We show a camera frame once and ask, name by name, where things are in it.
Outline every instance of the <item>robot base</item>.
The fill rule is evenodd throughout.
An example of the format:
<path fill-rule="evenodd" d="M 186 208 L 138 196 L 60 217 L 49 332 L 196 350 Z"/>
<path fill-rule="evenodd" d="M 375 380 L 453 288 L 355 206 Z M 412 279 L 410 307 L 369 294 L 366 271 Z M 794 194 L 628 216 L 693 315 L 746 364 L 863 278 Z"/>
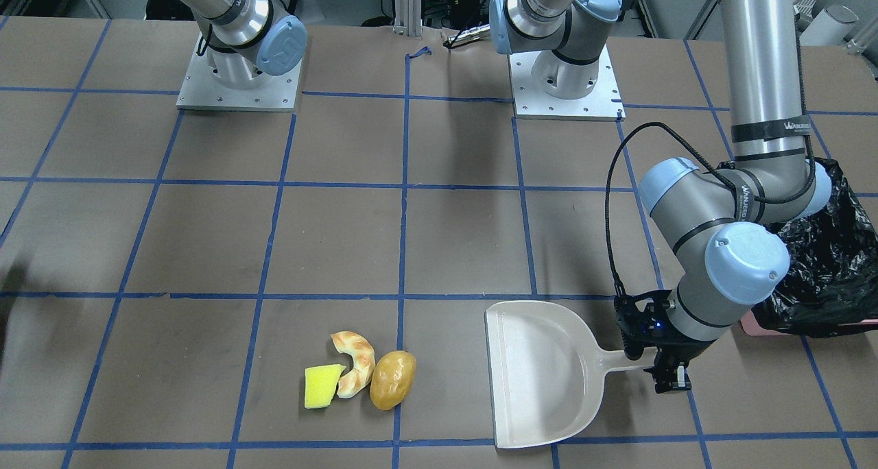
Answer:
<path fill-rule="evenodd" d="M 258 76 L 255 87 L 229 88 L 213 76 L 208 54 L 192 53 L 176 98 L 178 109 L 294 112 L 302 63 L 280 76 Z"/>
<path fill-rule="evenodd" d="M 582 119 L 589 121 L 615 121 L 625 118 L 621 105 L 619 86 L 609 60 L 606 47 L 601 51 L 601 75 L 593 90 L 579 99 L 561 99 L 543 92 L 530 75 L 540 51 L 516 53 L 509 56 L 512 78 L 512 95 L 515 99 L 515 116 L 523 119 Z"/>

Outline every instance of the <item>sponge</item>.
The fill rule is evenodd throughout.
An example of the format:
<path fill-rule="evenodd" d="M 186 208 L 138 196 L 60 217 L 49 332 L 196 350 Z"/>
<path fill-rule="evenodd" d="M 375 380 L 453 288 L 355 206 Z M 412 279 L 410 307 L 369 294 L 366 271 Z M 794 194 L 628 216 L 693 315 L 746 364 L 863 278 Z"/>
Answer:
<path fill-rule="evenodd" d="M 343 365 L 323 365 L 305 368 L 305 409 L 329 406 L 335 395 L 335 386 L 342 377 Z"/>

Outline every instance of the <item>black garbage bag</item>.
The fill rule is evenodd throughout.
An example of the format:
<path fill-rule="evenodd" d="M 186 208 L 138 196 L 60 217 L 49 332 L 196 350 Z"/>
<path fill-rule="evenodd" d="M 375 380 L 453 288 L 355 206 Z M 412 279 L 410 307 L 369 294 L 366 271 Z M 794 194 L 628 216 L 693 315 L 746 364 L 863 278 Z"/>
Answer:
<path fill-rule="evenodd" d="M 836 160 L 816 159 L 832 180 L 827 206 L 768 226 L 787 244 L 790 271 L 753 307 L 762 328 L 809 337 L 878 329 L 878 234 Z"/>

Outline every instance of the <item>white dustpan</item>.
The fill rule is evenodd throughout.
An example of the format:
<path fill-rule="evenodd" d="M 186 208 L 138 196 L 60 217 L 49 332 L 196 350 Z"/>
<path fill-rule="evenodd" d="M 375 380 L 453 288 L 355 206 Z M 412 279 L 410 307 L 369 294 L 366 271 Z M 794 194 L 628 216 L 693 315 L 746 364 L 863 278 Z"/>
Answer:
<path fill-rule="evenodd" d="M 505 301 L 485 312 L 495 443 L 501 449 L 573 437 L 598 413 L 604 377 L 652 366 L 602 350 L 579 315 L 545 301 Z"/>

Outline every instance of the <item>potato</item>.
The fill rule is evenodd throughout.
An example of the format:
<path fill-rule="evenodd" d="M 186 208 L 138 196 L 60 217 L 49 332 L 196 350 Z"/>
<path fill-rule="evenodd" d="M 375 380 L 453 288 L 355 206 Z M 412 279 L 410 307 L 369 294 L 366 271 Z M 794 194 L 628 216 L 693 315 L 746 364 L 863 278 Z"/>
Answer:
<path fill-rule="evenodd" d="M 385 354 L 375 366 L 369 396 L 375 407 L 382 411 L 393 409 L 408 395 L 414 382 L 417 362 L 404 350 Z"/>

